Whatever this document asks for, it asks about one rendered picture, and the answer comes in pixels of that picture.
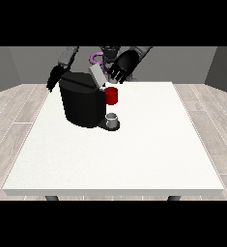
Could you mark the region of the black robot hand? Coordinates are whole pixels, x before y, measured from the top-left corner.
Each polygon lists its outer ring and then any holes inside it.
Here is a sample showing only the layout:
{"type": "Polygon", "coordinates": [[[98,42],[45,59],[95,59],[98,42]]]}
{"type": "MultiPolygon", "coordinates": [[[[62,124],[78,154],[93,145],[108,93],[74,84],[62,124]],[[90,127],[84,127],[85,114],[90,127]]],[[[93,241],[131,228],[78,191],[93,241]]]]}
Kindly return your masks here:
{"type": "Polygon", "coordinates": [[[134,71],[139,63],[139,55],[134,50],[123,52],[111,66],[108,74],[112,79],[123,83],[134,71]]]}
{"type": "Polygon", "coordinates": [[[46,88],[52,92],[56,83],[61,79],[62,75],[66,72],[66,70],[60,65],[55,66],[50,72],[50,76],[47,80],[46,88]]]}

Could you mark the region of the small grey cup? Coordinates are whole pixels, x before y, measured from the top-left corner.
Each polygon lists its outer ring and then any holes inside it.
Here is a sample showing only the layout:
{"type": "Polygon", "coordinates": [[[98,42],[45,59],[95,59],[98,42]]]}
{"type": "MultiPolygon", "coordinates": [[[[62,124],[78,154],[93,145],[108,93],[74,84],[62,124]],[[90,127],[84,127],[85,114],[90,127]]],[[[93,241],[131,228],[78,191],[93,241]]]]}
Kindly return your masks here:
{"type": "Polygon", "coordinates": [[[108,113],[106,116],[106,126],[109,128],[114,128],[118,124],[118,117],[115,113],[108,113]]]}

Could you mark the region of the black coffee machine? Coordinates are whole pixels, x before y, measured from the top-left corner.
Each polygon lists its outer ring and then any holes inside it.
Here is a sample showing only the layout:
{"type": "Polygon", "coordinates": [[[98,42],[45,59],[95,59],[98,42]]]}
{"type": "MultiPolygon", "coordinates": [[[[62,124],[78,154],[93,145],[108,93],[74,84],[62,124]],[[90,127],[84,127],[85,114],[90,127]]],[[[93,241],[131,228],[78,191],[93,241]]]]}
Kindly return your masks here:
{"type": "Polygon", "coordinates": [[[59,81],[66,118],[80,127],[101,127],[108,131],[120,128],[119,120],[106,119],[105,92],[100,90],[92,75],[84,72],[65,72],[59,81]]]}

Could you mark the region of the red pod holder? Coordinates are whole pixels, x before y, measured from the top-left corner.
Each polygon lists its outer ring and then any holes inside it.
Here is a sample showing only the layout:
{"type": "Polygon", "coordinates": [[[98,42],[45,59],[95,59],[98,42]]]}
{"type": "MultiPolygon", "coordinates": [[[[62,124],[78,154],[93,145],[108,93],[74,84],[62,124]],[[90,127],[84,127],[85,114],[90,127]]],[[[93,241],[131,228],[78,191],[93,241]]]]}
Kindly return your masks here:
{"type": "Polygon", "coordinates": [[[108,105],[114,105],[118,102],[118,89],[115,87],[107,87],[104,90],[105,103],[108,105]]]}

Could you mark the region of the pale grey machine lid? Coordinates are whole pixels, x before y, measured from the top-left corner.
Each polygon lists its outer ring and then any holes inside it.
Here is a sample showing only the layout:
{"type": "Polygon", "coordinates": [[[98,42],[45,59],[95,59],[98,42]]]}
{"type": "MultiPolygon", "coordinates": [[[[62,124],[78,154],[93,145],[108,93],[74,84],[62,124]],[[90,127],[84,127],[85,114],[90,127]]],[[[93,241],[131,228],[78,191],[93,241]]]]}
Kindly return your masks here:
{"type": "Polygon", "coordinates": [[[99,64],[94,64],[90,66],[89,72],[93,76],[93,79],[98,88],[101,88],[107,82],[107,79],[104,76],[99,64]]]}

